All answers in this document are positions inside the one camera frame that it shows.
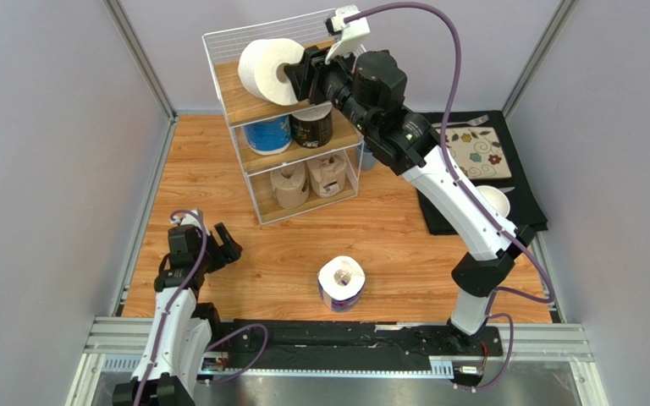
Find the black paper roll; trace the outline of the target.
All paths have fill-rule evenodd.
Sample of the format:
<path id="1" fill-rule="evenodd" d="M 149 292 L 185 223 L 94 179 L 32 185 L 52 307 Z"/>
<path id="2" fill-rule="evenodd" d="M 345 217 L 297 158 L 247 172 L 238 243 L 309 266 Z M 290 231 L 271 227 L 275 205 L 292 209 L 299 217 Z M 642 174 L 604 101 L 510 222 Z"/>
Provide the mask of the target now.
<path id="1" fill-rule="evenodd" d="M 333 137 L 332 110 L 330 103 L 323 103 L 291 114 L 289 124 L 294 142 L 310 149 L 325 146 Z"/>

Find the blue white roll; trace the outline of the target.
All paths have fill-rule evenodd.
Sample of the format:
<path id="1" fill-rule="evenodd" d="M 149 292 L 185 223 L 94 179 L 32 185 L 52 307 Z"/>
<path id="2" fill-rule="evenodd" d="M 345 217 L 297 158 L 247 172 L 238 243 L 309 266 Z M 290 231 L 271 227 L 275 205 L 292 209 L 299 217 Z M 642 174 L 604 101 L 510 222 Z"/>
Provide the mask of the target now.
<path id="1" fill-rule="evenodd" d="M 317 274 L 321 301 L 333 312 L 351 310 L 361 299 L 366 274 L 361 265 L 347 255 L 325 264 Z"/>

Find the brown paper roll front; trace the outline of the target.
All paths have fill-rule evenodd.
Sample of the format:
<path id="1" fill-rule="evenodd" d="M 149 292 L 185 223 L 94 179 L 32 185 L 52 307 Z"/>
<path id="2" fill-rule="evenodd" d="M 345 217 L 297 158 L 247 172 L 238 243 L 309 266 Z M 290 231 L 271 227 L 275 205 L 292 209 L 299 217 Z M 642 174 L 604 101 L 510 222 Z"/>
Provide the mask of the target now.
<path id="1" fill-rule="evenodd" d="M 321 198 L 333 197 L 345 188 L 346 160 L 337 154 L 319 156 L 306 161 L 311 190 Z"/>

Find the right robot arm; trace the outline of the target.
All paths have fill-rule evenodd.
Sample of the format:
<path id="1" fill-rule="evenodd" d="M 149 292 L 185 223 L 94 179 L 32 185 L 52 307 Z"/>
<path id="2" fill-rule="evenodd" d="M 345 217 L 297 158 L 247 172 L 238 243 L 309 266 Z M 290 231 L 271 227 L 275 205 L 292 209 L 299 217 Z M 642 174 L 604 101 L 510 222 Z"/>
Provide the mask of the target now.
<path id="1" fill-rule="evenodd" d="M 361 133 L 375 158 L 424 195 L 467 247 L 452 271 L 459 287 L 449 324 L 475 336 L 486 323 L 496 287 L 526 252 L 529 228 L 493 209 L 455 166 L 443 131 L 405 106 L 407 77 L 387 51 L 337 56 L 308 47 L 284 66 L 297 101 L 331 102 Z"/>

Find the blue patterned roll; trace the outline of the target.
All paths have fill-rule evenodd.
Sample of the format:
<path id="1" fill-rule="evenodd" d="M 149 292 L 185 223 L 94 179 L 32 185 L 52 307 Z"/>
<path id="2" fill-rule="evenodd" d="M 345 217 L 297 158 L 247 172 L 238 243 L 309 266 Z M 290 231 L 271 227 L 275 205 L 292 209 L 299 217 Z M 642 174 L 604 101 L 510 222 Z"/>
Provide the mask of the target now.
<path id="1" fill-rule="evenodd" d="M 245 125 L 243 130 L 247 145 L 259 155 L 281 153 L 292 143 L 289 116 L 250 123 Z"/>

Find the white wire wooden shelf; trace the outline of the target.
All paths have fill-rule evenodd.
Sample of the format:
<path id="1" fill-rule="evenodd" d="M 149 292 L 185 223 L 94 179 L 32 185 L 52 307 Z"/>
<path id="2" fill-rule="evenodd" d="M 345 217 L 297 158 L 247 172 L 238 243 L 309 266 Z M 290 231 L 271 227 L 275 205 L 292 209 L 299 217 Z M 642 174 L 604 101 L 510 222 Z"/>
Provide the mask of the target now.
<path id="1" fill-rule="evenodd" d="M 324 147 L 309 149 L 291 142 L 288 146 L 261 155 L 249 147 L 245 134 L 246 126 L 250 124 L 275 121 L 291 113 L 313 108 L 306 101 L 294 106 L 278 106 L 250 94 L 241 84 L 237 73 L 240 55 L 245 47 L 252 41 L 271 38 L 289 38 L 305 47 L 328 47 L 335 40 L 328 34 L 325 21 L 334 14 L 334 9 L 330 8 L 273 22 L 215 31 L 202 37 L 230 138 L 261 224 L 348 200 L 360 191 L 361 154 L 356 147 L 361 144 L 362 138 L 340 112 L 333 113 L 333 138 Z M 271 174 L 328 155 L 341 156 L 346 163 L 345 180 L 339 192 L 329 197 L 311 192 L 300 206 L 281 206 L 273 191 Z"/>

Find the plain white paper roll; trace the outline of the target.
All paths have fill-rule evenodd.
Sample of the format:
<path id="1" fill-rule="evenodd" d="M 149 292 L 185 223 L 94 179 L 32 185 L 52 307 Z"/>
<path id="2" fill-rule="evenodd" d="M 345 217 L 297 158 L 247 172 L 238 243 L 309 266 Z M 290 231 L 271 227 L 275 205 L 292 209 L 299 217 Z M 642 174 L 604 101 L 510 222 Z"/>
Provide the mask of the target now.
<path id="1" fill-rule="evenodd" d="M 287 39 L 260 39 L 248 44 L 240 55 L 238 75 L 241 84 L 253 96 L 277 104 L 293 106 L 299 101 L 286 65 L 299 63 L 305 48 Z"/>

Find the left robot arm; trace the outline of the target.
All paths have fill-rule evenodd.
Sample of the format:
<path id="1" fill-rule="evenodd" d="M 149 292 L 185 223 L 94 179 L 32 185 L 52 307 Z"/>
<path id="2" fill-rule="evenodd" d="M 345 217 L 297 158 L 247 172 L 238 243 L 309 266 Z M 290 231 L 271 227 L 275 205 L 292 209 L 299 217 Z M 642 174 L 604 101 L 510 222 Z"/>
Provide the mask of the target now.
<path id="1" fill-rule="evenodd" d="M 241 257 L 242 247 L 227 228 L 202 232 L 195 220 L 168 230 L 169 252 L 154 281 L 156 316 L 139 364 L 130 380 L 115 386 L 113 405 L 193 405 L 202 356 L 214 337 L 222 334 L 212 303 L 198 303 L 207 273 Z"/>

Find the brown paper roll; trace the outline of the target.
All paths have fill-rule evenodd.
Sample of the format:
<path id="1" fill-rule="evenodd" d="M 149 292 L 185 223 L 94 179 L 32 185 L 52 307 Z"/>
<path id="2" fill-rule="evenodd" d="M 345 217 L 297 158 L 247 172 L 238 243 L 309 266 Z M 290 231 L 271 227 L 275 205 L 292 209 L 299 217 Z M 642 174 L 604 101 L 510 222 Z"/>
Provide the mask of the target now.
<path id="1" fill-rule="evenodd" d="M 309 198 L 311 190 L 304 162 L 271 171 L 270 182 L 277 204 L 284 209 L 300 207 Z"/>
<path id="2" fill-rule="evenodd" d="M 345 188 L 346 160 L 337 154 L 319 156 L 306 161 L 311 190 L 321 198 L 333 197 Z"/>

